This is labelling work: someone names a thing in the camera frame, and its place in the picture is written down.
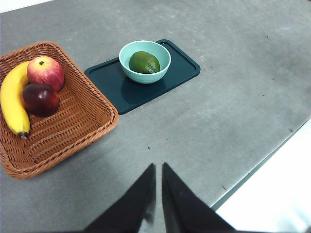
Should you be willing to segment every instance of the apple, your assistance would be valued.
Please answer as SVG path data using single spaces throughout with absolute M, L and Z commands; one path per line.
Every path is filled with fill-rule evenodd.
M 30 83 L 49 84 L 55 91 L 64 86 L 65 75 L 62 66 L 53 58 L 40 56 L 32 59 L 27 66 Z
M 22 92 L 21 101 L 27 112 L 39 117 L 50 116 L 59 107 L 58 94 L 49 84 L 27 85 Z

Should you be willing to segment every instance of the woven basket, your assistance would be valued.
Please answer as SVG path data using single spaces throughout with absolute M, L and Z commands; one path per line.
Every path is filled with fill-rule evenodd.
M 18 64 L 46 55 L 65 72 L 60 107 L 49 117 L 30 117 L 30 136 L 20 139 L 7 127 L 0 111 L 0 152 L 4 170 L 13 178 L 33 177 L 98 140 L 118 122 L 109 100 L 56 43 L 39 42 L 1 56 L 0 85 Z

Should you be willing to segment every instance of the lime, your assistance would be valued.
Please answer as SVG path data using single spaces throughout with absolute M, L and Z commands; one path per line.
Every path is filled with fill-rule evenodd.
M 132 71 L 142 74 L 160 71 L 160 63 L 157 58 L 145 51 L 135 52 L 130 59 L 129 66 Z

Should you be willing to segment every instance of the banana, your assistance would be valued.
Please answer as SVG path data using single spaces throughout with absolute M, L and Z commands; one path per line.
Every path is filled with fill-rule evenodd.
M 10 130 L 21 139 L 27 139 L 30 122 L 21 102 L 21 94 L 28 84 L 27 65 L 23 62 L 4 78 L 0 89 L 0 104 L 4 119 Z

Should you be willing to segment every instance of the basket rim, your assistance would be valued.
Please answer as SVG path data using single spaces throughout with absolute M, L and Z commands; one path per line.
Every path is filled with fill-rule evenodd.
M 119 121 L 119 114 L 118 111 L 116 110 L 115 106 L 107 99 L 107 97 L 95 86 L 95 84 L 86 76 L 84 72 L 81 71 L 81 69 L 77 66 L 77 64 L 69 57 L 67 52 L 57 43 L 52 42 L 52 41 L 40 41 L 36 42 L 27 46 L 24 46 L 20 49 L 8 52 L 6 54 L 1 55 L 0 57 L 0 62 L 2 60 L 5 60 L 9 57 L 14 56 L 15 54 L 23 51 L 23 50 L 29 50 L 34 47 L 48 44 L 50 46 L 54 46 L 56 49 L 59 50 L 59 52 L 66 58 L 66 60 L 70 63 L 70 66 L 74 69 L 75 72 L 81 76 L 84 81 L 86 82 L 86 85 L 90 86 L 93 91 L 95 91 L 95 94 L 100 96 L 100 101 L 105 102 L 105 105 L 108 106 L 109 112 L 110 112 L 110 118 L 109 120 L 96 130 L 88 133 L 84 137 L 78 139 L 74 143 L 64 147 L 62 150 L 60 150 L 57 153 L 54 153 L 50 157 L 46 158 L 45 160 L 39 162 L 38 164 L 25 167 L 25 168 L 20 168 L 17 169 L 16 167 L 13 166 L 11 163 L 9 156 L 7 152 L 5 151 L 2 143 L 0 142 L 0 161 L 2 164 L 2 167 L 4 170 L 13 178 L 17 179 L 22 179 L 22 178 L 30 178 L 33 177 L 47 169 L 52 168 L 54 165 L 58 164 L 62 160 L 66 159 L 67 157 L 73 155 L 75 152 L 85 148 L 88 146 L 90 143 L 100 139 L 103 137 L 107 132 L 111 131 L 118 123 Z

